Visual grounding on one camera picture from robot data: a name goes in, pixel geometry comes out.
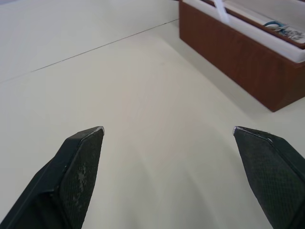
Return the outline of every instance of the brown wooden box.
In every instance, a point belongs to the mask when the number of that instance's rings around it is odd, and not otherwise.
[[[180,1],[180,38],[275,112],[305,97],[305,63],[294,63]]]

